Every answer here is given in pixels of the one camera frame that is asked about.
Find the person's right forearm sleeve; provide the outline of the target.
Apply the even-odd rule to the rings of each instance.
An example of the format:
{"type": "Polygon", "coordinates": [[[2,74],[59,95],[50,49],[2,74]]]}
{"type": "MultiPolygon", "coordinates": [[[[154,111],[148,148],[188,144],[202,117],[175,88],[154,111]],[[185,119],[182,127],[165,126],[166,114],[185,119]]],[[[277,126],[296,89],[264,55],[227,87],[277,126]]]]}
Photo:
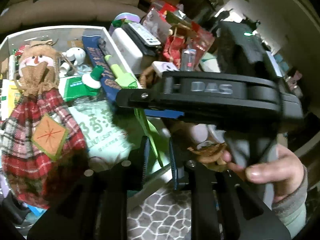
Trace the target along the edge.
{"type": "Polygon", "coordinates": [[[308,172],[303,165],[304,176],[299,187],[283,200],[272,204],[272,210],[286,226],[293,239],[306,225],[306,199],[308,189],[308,172]]]}

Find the person's right hand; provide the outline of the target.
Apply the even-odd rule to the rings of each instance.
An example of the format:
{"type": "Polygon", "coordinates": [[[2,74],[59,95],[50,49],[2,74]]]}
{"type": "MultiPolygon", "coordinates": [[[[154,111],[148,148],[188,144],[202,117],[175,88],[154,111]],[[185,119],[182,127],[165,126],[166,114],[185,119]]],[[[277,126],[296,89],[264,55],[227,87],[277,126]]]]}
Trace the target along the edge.
{"type": "Polygon", "coordinates": [[[227,163],[227,167],[242,180],[253,184],[272,183],[274,186],[273,202],[277,203],[294,193],[304,178],[304,166],[293,152],[278,144],[277,153],[277,160],[255,164],[247,168],[233,163],[228,151],[223,152],[222,159],[227,163]]]}

